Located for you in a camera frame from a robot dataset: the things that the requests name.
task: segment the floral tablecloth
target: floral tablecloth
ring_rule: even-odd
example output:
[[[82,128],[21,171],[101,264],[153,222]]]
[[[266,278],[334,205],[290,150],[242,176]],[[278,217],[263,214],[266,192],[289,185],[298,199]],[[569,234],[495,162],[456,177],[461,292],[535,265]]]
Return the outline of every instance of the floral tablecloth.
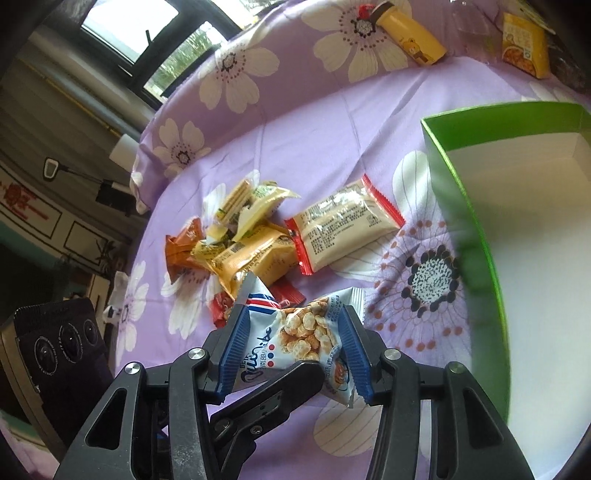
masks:
[[[245,176],[302,196],[281,206],[280,221],[363,173],[398,206],[404,228],[312,277],[292,271],[289,279],[309,299],[363,287],[365,324],[387,345],[419,362],[470,367],[462,278],[431,190],[420,119],[495,102],[583,99],[554,79],[453,57],[457,33],[443,0],[395,2],[450,50],[440,64],[418,68],[357,18],[360,3],[287,2],[205,62],[143,133],[132,186],[138,206],[153,213],[119,326],[118,369],[171,362],[213,329],[206,307],[213,281],[193,271],[171,283],[166,234],[194,216],[207,224]],[[488,6],[494,16],[494,1]],[[360,398],[355,406],[326,399],[299,408],[258,440],[241,478],[364,478],[380,408],[364,408]],[[427,477],[427,458],[421,441],[418,478]]]

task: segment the green box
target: green box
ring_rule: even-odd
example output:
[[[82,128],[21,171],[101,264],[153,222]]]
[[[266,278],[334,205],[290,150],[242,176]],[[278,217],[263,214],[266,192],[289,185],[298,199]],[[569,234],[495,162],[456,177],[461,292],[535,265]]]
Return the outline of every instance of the green box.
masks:
[[[422,125],[462,260],[472,371],[534,475],[553,478],[591,422],[591,116],[523,102]]]

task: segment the yellow bottle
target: yellow bottle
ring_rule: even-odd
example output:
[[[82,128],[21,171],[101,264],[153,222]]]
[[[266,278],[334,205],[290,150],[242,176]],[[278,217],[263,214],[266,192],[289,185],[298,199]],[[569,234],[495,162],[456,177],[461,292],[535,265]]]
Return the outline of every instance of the yellow bottle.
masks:
[[[390,2],[379,4],[369,20],[382,27],[419,65],[432,65],[447,52],[429,30]]]

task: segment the window frame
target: window frame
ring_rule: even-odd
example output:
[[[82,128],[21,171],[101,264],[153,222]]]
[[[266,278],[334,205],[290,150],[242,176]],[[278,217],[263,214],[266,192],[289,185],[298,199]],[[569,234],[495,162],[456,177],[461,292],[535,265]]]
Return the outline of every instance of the window frame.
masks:
[[[174,7],[178,14],[151,40],[135,62],[130,61],[109,43],[83,27],[80,27],[74,38],[71,38],[83,51],[96,59],[108,73],[121,81],[155,110],[162,106],[162,102],[144,86],[166,59],[192,33],[205,22],[209,22],[228,41],[242,32],[242,29],[210,0],[165,1]],[[165,92],[168,95],[172,94],[174,89],[205,62],[215,50],[213,47],[208,48],[165,89]]]

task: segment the white snack package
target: white snack package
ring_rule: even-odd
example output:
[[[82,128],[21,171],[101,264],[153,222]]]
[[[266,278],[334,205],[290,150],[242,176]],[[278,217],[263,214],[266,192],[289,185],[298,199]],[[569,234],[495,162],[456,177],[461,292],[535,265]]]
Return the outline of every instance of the white snack package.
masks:
[[[257,278],[246,301],[251,332],[233,390],[267,381],[299,360],[316,360],[324,370],[321,393],[351,407],[355,386],[340,357],[337,319],[343,305],[352,305],[363,322],[364,302],[363,289],[351,287],[282,310]]]

